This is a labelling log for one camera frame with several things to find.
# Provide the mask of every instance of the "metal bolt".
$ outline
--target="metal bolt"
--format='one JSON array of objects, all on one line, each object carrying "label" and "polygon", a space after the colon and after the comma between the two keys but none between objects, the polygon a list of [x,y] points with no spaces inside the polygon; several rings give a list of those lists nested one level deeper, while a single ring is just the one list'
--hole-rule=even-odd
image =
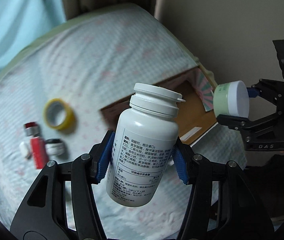
[{"label": "metal bolt", "polygon": [[195,159],[196,161],[200,161],[200,160],[202,160],[202,155],[200,155],[200,154],[194,154],[193,155],[193,159]]},{"label": "metal bolt", "polygon": [[46,163],[46,165],[47,165],[48,167],[52,167],[52,166],[55,165],[55,161],[48,161],[48,162]]},{"label": "metal bolt", "polygon": [[88,153],[85,153],[85,154],[82,154],[82,155],[81,155],[81,159],[84,160],[84,161],[90,159],[90,157],[91,157],[91,156],[90,156],[90,154],[88,154]]},{"label": "metal bolt", "polygon": [[236,167],[236,162],[235,161],[229,161],[229,166],[230,167]]}]

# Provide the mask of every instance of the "white pill bottle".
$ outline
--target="white pill bottle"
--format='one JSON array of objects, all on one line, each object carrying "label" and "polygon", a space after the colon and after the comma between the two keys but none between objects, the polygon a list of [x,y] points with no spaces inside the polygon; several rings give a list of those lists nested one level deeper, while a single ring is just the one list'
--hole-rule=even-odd
[{"label": "white pill bottle", "polygon": [[106,191],[128,207],[153,197],[178,138],[177,102],[182,95],[136,83],[130,106],[120,115],[108,169]]}]

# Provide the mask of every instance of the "bed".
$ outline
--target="bed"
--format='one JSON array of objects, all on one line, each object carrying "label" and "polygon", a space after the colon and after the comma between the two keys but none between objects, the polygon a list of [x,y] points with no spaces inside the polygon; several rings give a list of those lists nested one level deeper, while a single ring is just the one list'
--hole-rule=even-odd
[{"label": "bed", "polygon": [[[129,3],[69,20],[23,49],[0,73],[0,222],[10,228],[39,173],[33,160],[19,152],[24,123],[38,122],[46,139],[61,138],[68,152],[55,160],[72,161],[105,135],[100,109],[130,95],[136,82],[154,84],[195,66],[215,82],[199,59],[151,14]],[[58,133],[45,125],[42,110],[52,98],[61,98],[74,109],[74,133]],[[216,125],[193,149],[214,162],[232,159],[242,168],[246,165],[239,134],[227,127]],[[66,189],[68,226],[75,229],[70,184]],[[104,180],[93,190],[108,238],[125,240],[135,235],[135,239],[156,240],[179,230],[191,188],[183,185],[170,165],[154,198],[143,207],[113,202]],[[212,203],[218,199],[217,190],[213,184]]]}]

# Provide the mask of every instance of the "wall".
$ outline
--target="wall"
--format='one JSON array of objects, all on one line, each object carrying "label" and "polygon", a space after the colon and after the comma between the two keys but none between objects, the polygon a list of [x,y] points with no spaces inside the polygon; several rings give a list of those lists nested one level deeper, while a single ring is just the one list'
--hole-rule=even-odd
[{"label": "wall", "polygon": [[[217,83],[259,78],[283,80],[272,40],[284,39],[284,0],[160,0],[157,18],[202,64]],[[261,98],[251,99],[250,119],[275,111]],[[250,165],[262,165],[272,153],[250,153]]]}]

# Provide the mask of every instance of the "light blue curtain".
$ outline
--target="light blue curtain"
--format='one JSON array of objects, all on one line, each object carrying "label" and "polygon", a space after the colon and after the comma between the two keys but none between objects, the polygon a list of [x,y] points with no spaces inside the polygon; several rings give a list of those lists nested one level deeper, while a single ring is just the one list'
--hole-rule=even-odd
[{"label": "light blue curtain", "polygon": [[62,0],[0,0],[0,71],[25,46],[65,21]]}]

